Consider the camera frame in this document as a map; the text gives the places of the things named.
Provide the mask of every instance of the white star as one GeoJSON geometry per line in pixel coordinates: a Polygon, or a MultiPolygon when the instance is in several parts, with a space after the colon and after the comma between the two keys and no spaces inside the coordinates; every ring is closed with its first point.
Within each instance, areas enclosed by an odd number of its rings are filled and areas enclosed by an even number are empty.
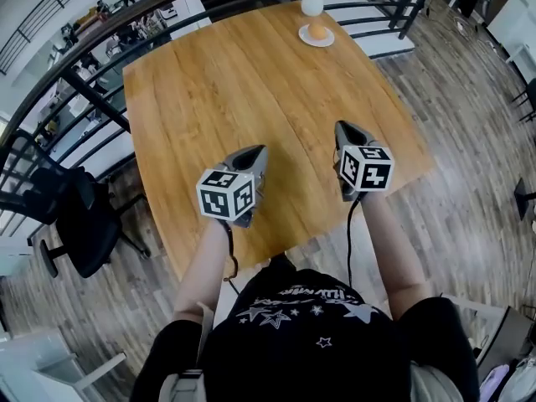
{"type": "Polygon", "coordinates": [[[262,317],[264,317],[265,319],[260,323],[259,326],[266,325],[267,323],[269,323],[270,325],[274,325],[275,329],[279,329],[281,322],[291,320],[290,317],[288,317],[286,314],[283,314],[283,310],[271,314],[263,313],[262,317]]]}
{"type": "Polygon", "coordinates": [[[331,347],[332,346],[332,339],[331,339],[331,337],[329,337],[329,338],[320,337],[320,341],[318,341],[317,345],[319,345],[322,348],[331,347]]]}
{"type": "Polygon", "coordinates": [[[319,314],[322,314],[324,311],[322,310],[322,307],[320,307],[318,305],[313,305],[312,308],[311,308],[311,312],[315,316],[318,316],[319,314]]]}
{"type": "Polygon", "coordinates": [[[236,316],[245,316],[247,314],[250,315],[250,322],[253,322],[255,320],[255,317],[257,317],[262,312],[270,312],[270,310],[266,310],[263,307],[251,307],[247,312],[241,312],[240,314],[237,314],[236,316]]]}
{"type": "Polygon", "coordinates": [[[370,316],[373,312],[376,312],[370,305],[361,304],[361,305],[352,305],[352,304],[343,304],[348,309],[348,314],[345,314],[345,317],[357,317],[363,323],[370,323],[370,316]]]}

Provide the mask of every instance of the black chair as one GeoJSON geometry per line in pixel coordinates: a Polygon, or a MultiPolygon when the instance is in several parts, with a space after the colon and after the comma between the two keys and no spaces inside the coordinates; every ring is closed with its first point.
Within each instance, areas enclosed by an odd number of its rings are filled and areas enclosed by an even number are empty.
{"type": "Polygon", "coordinates": [[[527,120],[531,121],[536,117],[536,79],[532,79],[528,85],[527,89],[524,90],[521,94],[519,94],[516,98],[512,100],[512,103],[515,102],[517,99],[521,98],[523,95],[527,95],[527,97],[518,103],[516,107],[520,107],[523,103],[529,101],[530,105],[533,107],[532,111],[530,111],[527,115],[523,116],[519,121],[527,120]]]}
{"type": "Polygon", "coordinates": [[[19,130],[0,149],[0,209],[56,223],[63,245],[49,250],[39,246],[50,275],[56,277],[54,260],[68,255],[79,274],[87,278],[110,261],[119,238],[148,258],[147,248],[138,247],[122,232],[121,215],[145,195],[137,195],[115,210],[108,187],[95,181],[83,167],[68,169],[50,158],[27,132],[19,130]]]}

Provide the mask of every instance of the table top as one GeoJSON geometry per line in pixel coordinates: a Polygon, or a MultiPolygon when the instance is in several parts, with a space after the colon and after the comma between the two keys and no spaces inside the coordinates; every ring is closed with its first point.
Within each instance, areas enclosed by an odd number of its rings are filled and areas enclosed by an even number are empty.
{"type": "Polygon", "coordinates": [[[204,169],[250,145],[268,146],[264,200],[249,229],[234,228],[241,267],[343,222],[333,167],[334,126],[357,123],[389,146],[391,191],[432,166],[410,114],[374,63],[327,14],[328,48],[298,38],[300,3],[227,18],[124,69],[128,117],[152,215],[181,276],[207,223],[195,184],[204,169]]]}

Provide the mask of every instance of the white cube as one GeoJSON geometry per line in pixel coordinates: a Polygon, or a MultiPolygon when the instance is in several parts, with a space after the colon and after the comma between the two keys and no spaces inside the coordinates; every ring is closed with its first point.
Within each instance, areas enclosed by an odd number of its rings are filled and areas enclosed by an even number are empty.
{"type": "Polygon", "coordinates": [[[234,222],[255,206],[253,174],[205,170],[195,188],[203,216],[234,222]]]}
{"type": "Polygon", "coordinates": [[[389,189],[394,159],[387,147],[345,146],[339,174],[356,191],[389,189]]]}

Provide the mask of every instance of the chair backrest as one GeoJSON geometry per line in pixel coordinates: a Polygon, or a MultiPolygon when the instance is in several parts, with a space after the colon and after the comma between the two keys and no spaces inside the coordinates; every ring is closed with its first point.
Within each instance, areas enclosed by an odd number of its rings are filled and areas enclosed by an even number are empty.
{"type": "Polygon", "coordinates": [[[57,198],[69,184],[70,170],[56,163],[22,130],[0,148],[0,165],[0,209],[52,224],[57,198]]]}

